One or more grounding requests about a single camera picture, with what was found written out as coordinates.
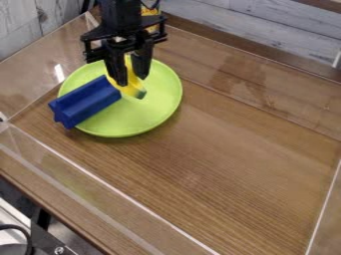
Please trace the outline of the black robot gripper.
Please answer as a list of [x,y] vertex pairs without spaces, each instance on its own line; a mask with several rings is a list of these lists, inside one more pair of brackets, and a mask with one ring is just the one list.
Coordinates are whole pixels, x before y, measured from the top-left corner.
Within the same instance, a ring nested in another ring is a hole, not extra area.
[[149,34],[143,26],[143,0],[99,0],[99,26],[80,36],[88,63],[103,60],[109,77],[119,86],[128,84],[125,53],[131,53],[135,75],[144,80],[149,74],[153,45],[167,39],[165,16],[160,14],[160,30]]

